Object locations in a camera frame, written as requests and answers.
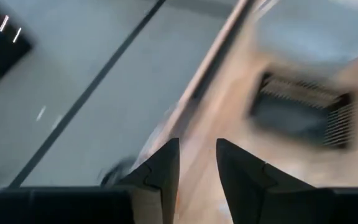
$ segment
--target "floor stripe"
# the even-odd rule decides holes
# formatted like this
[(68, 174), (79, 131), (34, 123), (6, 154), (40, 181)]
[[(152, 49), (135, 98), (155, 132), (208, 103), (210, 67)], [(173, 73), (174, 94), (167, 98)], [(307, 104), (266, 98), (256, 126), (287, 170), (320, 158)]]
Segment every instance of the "floor stripe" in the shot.
[(126, 40), (121, 44), (121, 46), (116, 50), (116, 52), (111, 56), (109, 61), (104, 65), (102, 70), (94, 78), (94, 80), (89, 84), (87, 89), (82, 93), (82, 95), (75, 101), (74, 105), (69, 109), (67, 114), (62, 118), (57, 127), (52, 131), (48, 138), (44, 141), (38, 151), (32, 156), (24, 168), (19, 172), (16, 178), (12, 181), (9, 187), (20, 187), (23, 181), (27, 176), (32, 172), (34, 167), (41, 161), (43, 156), (48, 152), (50, 147), (54, 144), (56, 139), (61, 135), (65, 130), (77, 112), (82, 108), (82, 106), (88, 101), (92, 93), (99, 86), (99, 84), (106, 77), (108, 72), (113, 68), (119, 58), (124, 54), (127, 48), (133, 43), (135, 38), (140, 34), (143, 28), (147, 23), (153, 18), (156, 12), (161, 8), (165, 0), (159, 0), (153, 8), (146, 14), (146, 16), (141, 20), (141, 22), (135, 27), (135, 29), (129, 34)]

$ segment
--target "white light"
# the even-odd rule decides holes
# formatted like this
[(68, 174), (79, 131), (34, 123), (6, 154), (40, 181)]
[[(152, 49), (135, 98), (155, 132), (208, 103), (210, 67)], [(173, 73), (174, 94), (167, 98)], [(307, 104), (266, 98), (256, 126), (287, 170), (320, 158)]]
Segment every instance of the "white light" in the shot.
[(17, 38), (18, 38), (18, 36), (19, 36), (19, 34), (20, 34), (20, 31), (22, 31), (22, 28), (19, 28), (19, 29), (17, 30), (16, 36), (15, 36), (15, 38), (13, 39), (13, 42), (16, 42), (16, 40), (17, 40)]
[(9, 19), (9, 16), (5, 16), (4, 21), (1, 24), (0, 31), (2, 32), (5, 29), (7, 20)]

